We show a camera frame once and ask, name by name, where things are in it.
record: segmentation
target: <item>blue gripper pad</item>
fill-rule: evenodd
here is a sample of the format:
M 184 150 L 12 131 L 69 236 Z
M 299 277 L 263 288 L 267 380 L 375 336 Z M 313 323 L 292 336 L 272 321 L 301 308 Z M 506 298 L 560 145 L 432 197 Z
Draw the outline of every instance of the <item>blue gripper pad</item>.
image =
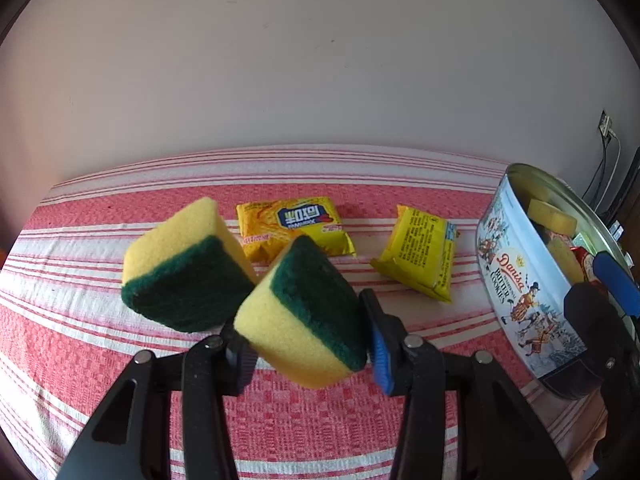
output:
M 385 340 L 377 327 L 371 331 L 371 362 L 373 364 L 373 377 L 376 384 L 382 388 L 385 395 L 391 395 L 395 381 L 391 375 L 391 357 L 386 348 Z
M 593 273 L 630 316 L 640 315 L 640 290 L 634 280 L 609 253 L 603 251 L 593 259 Z

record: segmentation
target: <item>yellow sponge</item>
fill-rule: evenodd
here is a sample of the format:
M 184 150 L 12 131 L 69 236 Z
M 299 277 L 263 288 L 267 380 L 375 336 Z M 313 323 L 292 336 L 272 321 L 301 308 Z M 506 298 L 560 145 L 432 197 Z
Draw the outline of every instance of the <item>yellow sponge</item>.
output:
M 561 238 L 551 238 L 546 248 L 551 253 L 551 256 L 569 283 L 575 285 L 575 283 L 582 283 L 584 281 L 584 273 L 582 272 L 580 263 L 578 263 L 574 252 Z
M 307 236 L 279 254 L 234 327 L 276 370 L 308 388 L 335 383 L 367 361 L 367 323 L 356 293 Z
M 546 227 L 550 231 L 571 237 L 574 236 L 575 229 L 578 225 L 578 221 L 571 215 L 560 211 L 557 207 L 547 202 L 542 202 L 542 200 L 535 198 L 529 203 L 527 216 L 535 223 Z
M 224 323 L 258 279 L 208 197 L 135 240 L 124 256 L 122 301 L 182 332 Z

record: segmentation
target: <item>cable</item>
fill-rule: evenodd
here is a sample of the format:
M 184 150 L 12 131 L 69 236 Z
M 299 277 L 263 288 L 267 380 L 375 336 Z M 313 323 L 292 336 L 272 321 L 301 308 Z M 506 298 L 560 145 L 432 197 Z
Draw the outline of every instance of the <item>cable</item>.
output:
M 600 179 L 598 181 L 598 187 L 596 188 L 595 193 L 591 196 L 591 199 L 587 202 L 587 204 L 591 208 L 593 208 L 593 205 L 594 205 L 594 202 L 595 202 L 594 197 L 600 191 L 600 187 L 602 186 L 602 181 L 604 179 L 604 169 L 605 169 L 605 168 L 603 168 L 603 166 L 606 166 L 606 164 L 607 164 L 607 147 L 608 147 L 608 145 L 605 144 L 605 138 L 603 136 L 600 137 L 600 140 L 602 141 L 602 158 L 600 159 L 600 164 L 598 165 L 598 167 L 596 168 L 595 173 L 593 174 L 593 177 L 595 178 L 596 175 L 598 174 L 598 170 L 600 170 Z
M 611 138 L 607 137 L 607 148 L 609 147 L 609 143 L 611 142 Z M 593 181 L 596 179 L 596 176 L 598 174 L 598 172 L 600 171 L 600 168 L 602 167 L 602 161 L 604 160 L 604 154 L 603 154 L 603 158 L 600 159 L 600 163 L 598 164 L 598 167 L 596 168 L 596 171 L 593 172 L 593 176 L 591 177 L 591 181 L 589 183 L 589 185 L 587 186 L 587 189 L 584 190 L 584 193 L 582 194 L 582 199 L 584 199 L 584 197 L 587 195 L 587 193 L 589 192 L 589 190 L 591 189 L 591 185 L 593 184 Z
M 622 148 L 620 146 L 620 139 L 616 135 L 614 135 L 613 138 L 616 139 L 616 141 L 618 142 L 618 154 L 616 155 L 616 163 L 613 165 L 613 170 L 611 171 L 611 175 L 609 177 L 609 181 L 607 182 L 607 186 L 605 187 L 604 191 L 602 192 L 602 196 L 600 197 L 600 200 L 598 201 L 598 204 L 596 205 L 595 208 L 593 208 L 594 211 L 598 210 L 598 208 L 600 207 L 600 204 L 604 200 L 604 196 L 607 194 L 607 191 L 609 190 L 609 186 L 611 185 L 611 181 L 613 180 L 613 175 L 616 173 L 616 168 L 618 167 L 618 162 L 620 161 L 620 150 Z
M 596 191 L 593 193 L 591 200 L 589 200 L 589 207 L 591 207 L 591 209 L 594 209 L 593 206 L 598 199 L 598 193 L 600 192 L 602 182 L 604 181 L 605 171 L 607 171 L 607 145 L 605 144 L 604 137 L 602 137 L 602 168 L 600 170 L 600 178 L 598 179 L 598 186 L 596 187 Z

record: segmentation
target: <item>red striped tablecloth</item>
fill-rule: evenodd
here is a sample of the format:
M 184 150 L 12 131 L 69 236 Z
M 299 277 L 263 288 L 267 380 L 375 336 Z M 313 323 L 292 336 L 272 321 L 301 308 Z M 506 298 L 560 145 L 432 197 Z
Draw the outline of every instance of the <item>red striped tablecloth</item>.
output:
M 168 355 L 203 337 L 146 320 L 120 301 L 122 257 L 137 236 L 201 196 L 218 200 L 237 232 L 238 203 L 327 195 L 358 251 L 356 258 L 334 258 L 351 285 L 372 287 L 386 311 L 438 348 L 491 351 L 570 459 L 602 419 L 602 401 L 567 402 L 532 378 L 503 335 L 479 276 L 474 232 L 504 168 L 492 160 L 419 150 L 279 146 L 174 156 L 55 186 L 0 272 L 0 426 L 34 474 L 52 479 L 135 352 Z M 430 300 L 369 265 L 390 235 L 398 203 L 457 224 L 453 304 Z M 388 476 L 402 399 L 383 396 L 370 368 L 324 390 L 307 390 L 258 361 L 244 395 L 225 406 L 241 478 Z M 174 402 L 174 478 L 184 476 L 178 413 Z M 449 404 L 447 478 L 456 436 Z

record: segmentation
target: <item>metal bolt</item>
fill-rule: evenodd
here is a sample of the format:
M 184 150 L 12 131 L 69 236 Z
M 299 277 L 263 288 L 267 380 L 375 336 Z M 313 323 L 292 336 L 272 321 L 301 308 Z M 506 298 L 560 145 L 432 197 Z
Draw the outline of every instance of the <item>metal bolt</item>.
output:
M 419 335 L 409 334 L 404 338 L 404 346 L 407 348 L 418 348 L 422 346 L 422 343 L 424 343 L 424 341 Z
M 153 356 L 154 355 L 151 353 L 151 350 L 141 350 L 133 356 L 133 362 L 137 365 L 142 365 L 151 361 Z
M 222 338 L 219 335 L 212 335 L 206 339 L 204 343 L 204 348 L 209 348 L 215 350 L 216 348 L 220 348 L 222 346 Z
M 479 350 L 476 352 L 476 361 L 478 361 L 481 365 L 487 365 L 491 361 L 494 360 L 494 356 L 489 354 L 486 350 Z

